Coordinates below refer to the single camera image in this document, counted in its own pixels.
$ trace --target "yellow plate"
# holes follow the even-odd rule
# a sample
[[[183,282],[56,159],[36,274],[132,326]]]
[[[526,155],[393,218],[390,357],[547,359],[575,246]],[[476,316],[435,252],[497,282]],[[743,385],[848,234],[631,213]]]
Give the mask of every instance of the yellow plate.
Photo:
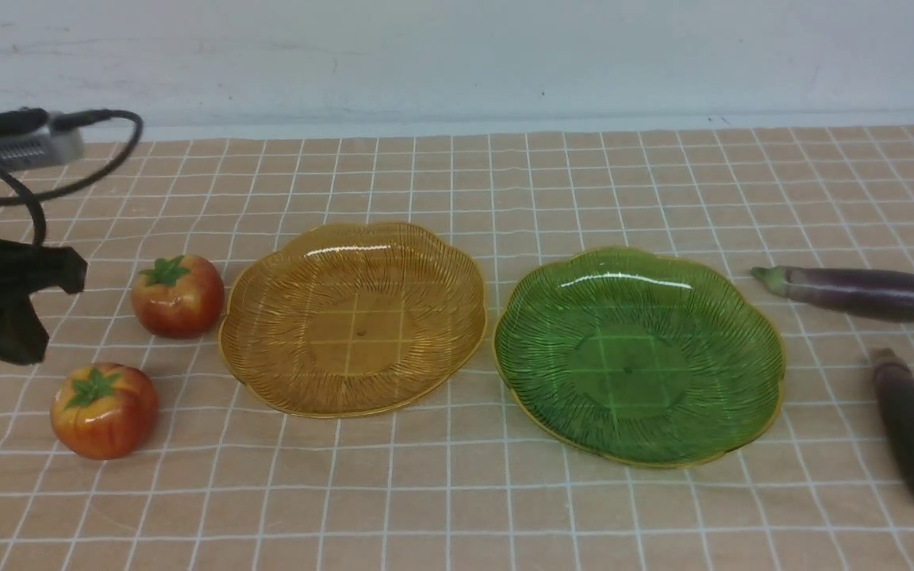
[[[485,338],[486,311],[478,264],[425,228],[327,224],[239,275],[218,342],[270,408],[369,416],[457,372]]]

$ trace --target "plate center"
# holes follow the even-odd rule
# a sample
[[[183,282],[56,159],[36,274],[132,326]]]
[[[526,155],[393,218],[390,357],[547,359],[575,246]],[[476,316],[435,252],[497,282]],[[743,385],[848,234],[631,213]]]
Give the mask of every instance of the plate center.
[[[690,383],[682,352],[635,323],[599,326],[568,365],[576,390],[620,418],[663,415]]]
[[[414,330],[399,293],[359,290],[321,308],[309,322],[308,341],[328,373],[367,375],[404,358]]]

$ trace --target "green leaf top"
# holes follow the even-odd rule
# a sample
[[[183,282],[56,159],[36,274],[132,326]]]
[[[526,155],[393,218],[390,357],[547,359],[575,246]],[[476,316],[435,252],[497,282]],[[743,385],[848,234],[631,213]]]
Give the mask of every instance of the green leaf top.
[[[181,267],[182,258],[185,256],[175,256],[170,260],[164,258],[157,258],[153,263],[153,268],[150,270],[143,270],[140,272],[140,275],[146,276],[146,286],[156,286],[157,283],[162,283],[162,285],[167,286],[167,288],[174,288],[175,283],[183,275],[189,274],[189,268]]]
[[[100,369],[96,366],[90,370],[90,375],[86,379],[73,379],[73,395],[66,403],[66,409],[75,408],[75,406],[90,406],[99,398],[111,397],[115,394],[112,385],[122,376],[118,373],[113,375],[102,375]]]

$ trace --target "green stem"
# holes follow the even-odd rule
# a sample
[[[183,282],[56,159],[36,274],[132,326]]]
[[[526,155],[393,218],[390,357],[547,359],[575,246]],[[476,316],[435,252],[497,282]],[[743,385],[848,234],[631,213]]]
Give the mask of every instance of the green stem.
[[[750,270],[750,275],[754,276],[768,292],[776,296],[784,297],[788,283],[785,282],[785,268],[776,267],[754,267]]]
[[[112,385],[122,376],[118,373],[105,376],[96,366],[90,369],[90,375],[86,379],[73,379],[73,395],[66,402],[66,409],[75,408],[75,406],[90,406],[97,402],[98,399],[111,397],[115,394]]]
[[[175,283],[183,275],[189,274],[189,268],[181,267],[182,258],[185,256],[175,256],[171,259],[157,258],[153,261],[153,268],[143,270],[140,275],[146,276],[146,286],[160,285],[167,288],[174,288]]]

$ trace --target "red tomato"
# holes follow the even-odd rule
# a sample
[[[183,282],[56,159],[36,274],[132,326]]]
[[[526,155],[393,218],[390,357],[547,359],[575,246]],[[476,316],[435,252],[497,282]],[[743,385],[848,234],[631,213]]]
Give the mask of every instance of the red tomato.
[[[66,376],[51,408],[62,444],[91,460],[130,455],[157,420],[157,392],[139,369],[95,362]]]
[[[213,328],[225,306],[225,283],[199,256],[157,258],[132,285],[133,311],[143,328],[168,339],[193,339]]]

